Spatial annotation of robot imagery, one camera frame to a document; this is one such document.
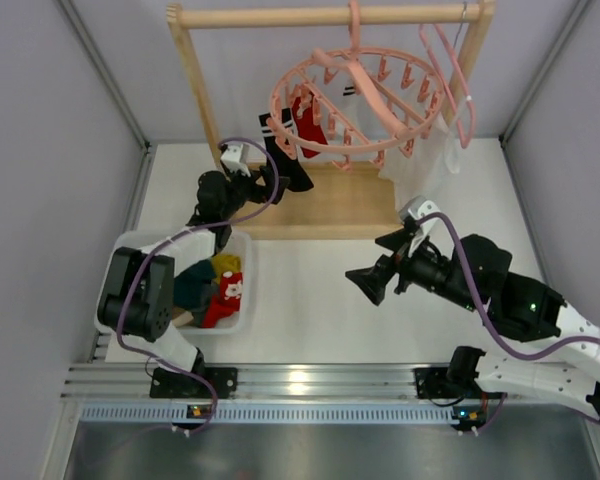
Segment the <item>black striped sock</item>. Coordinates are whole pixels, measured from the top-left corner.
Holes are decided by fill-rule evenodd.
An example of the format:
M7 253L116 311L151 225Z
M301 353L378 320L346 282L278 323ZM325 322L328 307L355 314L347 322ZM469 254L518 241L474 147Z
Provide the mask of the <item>black striped sock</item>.
M271 155L276 164L279 174L289 179L287 189L294 193L307 192L314 188L314 184L301 166L297 159L297 149L291 146L286 138L285 148L281 148L276 142L276 136L268 124L271 115L269 113L260 114L258 117L262 137L266 151Z

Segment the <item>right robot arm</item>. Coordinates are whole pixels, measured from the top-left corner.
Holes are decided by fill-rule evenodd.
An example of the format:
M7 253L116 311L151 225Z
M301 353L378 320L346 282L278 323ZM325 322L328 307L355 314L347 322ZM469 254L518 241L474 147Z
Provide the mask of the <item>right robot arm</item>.
M461 345L445 373L420 374L420 395L430 399L531 397L559 404L600 424L600 329L544 283L514 273L512 255L472 234L454 241L451 256L429 238L415 241L405 227L377 239L388 249L368 268L346 272L374 305L420 287L470 312L484 311L496 352Z

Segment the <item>dark teal sock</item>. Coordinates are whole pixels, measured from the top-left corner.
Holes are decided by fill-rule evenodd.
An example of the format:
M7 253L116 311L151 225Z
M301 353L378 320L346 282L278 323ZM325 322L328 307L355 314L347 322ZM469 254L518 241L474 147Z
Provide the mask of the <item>dark teal sock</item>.
M185 269L174 279L173 305L190 312L206 311L217 291L215 271L209 260Z

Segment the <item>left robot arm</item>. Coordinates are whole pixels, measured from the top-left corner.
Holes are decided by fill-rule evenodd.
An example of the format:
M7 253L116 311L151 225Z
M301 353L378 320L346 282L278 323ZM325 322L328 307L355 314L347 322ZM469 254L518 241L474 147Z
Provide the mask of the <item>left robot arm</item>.
M208 171L198 180L197 204L185 227L154 244L122 246L111 254L96 321L121 348L158 364L155 372L167 376L158 380L160 386L217 398L203 353L172 323L175 280L226 246L234 215L246 203L266 209L281 200L289 182L269 165Z

